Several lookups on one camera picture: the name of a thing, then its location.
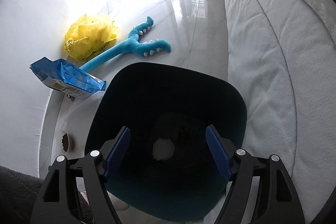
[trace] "plush toy spike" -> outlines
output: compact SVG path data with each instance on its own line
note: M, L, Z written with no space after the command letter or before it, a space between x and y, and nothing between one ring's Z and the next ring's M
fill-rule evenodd
M154 39L154 41L150 40L148 43L139 43L139 36L150 30L153 24L154 20L151 17L147 17L147 22L142 22L133 27L126 40L91 59L81 66L80 69L89 72L113 57L126 52L133 52L140 56L153 55L155 51L159 52L161 49L170 52L170 44L165 40Z

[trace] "white wall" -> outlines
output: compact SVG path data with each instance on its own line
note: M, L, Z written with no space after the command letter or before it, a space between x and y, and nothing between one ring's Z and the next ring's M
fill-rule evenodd
M50 89L29 65L66 58L63 37L84 13L109 0L0 0L0 165L38 175L38 151ZM111 5L120 0L110 1Z

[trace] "white blanket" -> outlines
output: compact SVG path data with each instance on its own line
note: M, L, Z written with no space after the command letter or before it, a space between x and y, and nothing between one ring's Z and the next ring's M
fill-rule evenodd
M225 7L228 80L248 110L243 147L280 156L309 223L336 185L336 4L225 0ZM243 223L256 192L255 182Z

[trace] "silver screw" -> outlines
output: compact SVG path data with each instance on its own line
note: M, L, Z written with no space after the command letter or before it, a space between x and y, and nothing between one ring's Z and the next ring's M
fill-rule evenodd
M279 161L280 160L280 158L277 155L272 155L271 159L274 160L274 161Z
M90 152L90 156L91 157L97 157L98 155L99 155L99 151L98 150L92 150L91 152Z
M244 156L246 154L244 149L238 149L236 152L238 155L241 155L241 156Z
M58 156L58 157L56 158L56 160L57 160L58 162L62 162L63 160L65 160L65 157L64 157L63 155L60 155L60 156Z

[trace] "black bin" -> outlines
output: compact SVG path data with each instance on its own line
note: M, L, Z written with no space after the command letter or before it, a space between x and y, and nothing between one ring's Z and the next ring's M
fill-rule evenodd
M114 139L122 126L131 141L107 190L146 213L175 222L205 216L227 181L206 144L213 124L221 137L241 147L246 106L228 82L199 72L155 63L134 63L110 83L93 119L85 154ZM152 146L170 138L175 153L157 161Z

